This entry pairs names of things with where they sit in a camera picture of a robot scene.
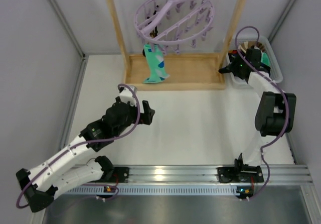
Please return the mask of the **mint green sock front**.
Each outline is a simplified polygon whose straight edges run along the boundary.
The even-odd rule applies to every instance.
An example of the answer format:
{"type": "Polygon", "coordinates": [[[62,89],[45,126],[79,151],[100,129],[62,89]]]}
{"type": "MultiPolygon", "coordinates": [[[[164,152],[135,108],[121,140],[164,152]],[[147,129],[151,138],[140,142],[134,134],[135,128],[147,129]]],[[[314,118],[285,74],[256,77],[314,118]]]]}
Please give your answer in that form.
{"type": "Polygon", "coordinates": [[[263,67],[270,67],[270,61],[268,55],[265,52],[261,53],[261,64],[263,65],[263,67]]]}

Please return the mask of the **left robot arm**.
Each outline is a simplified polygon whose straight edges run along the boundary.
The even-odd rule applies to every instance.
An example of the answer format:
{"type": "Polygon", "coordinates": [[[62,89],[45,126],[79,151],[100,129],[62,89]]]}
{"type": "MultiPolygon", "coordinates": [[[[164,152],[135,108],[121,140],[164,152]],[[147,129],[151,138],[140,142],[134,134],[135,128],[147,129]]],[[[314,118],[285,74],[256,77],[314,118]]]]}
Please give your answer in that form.
{"type": "Polygon", "coordinates": [[[136,104],[116,102],[106,110],[102,118],[90,123],[65,148],[47,161],[32,168],[22,168],[16,173],[27,207],[36,213],[46,209],[60,195],[77,186],[92,181],[107,181],[114,167],[106,156],[90,159],[115,140],[126,135],[125,130],[137,125],[150,125],[155,114],[148,101],[142,101],[143,112],[136,104]],[[78,161],[89,159],[80,168],[74,166],[78,161]]]}

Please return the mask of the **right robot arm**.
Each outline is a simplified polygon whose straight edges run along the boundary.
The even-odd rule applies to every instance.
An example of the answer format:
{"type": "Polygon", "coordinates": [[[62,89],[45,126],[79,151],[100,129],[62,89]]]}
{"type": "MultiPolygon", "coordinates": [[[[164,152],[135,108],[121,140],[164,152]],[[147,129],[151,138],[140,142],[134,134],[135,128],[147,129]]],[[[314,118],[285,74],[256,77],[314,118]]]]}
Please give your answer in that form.
{"type": "Polygon", "coordinates": [[[265,149],[272,146],[293,128],[296,100],[294,93],[283,91],[269,75],[269,66],[261,62],[262,52],[248,48],[245,53],[237,49],[236,57],[220,74],[231,73],[245,80],[260,98],[254,118],[255,137],[242,153],[246,164],[263,163],[265,149]]]}

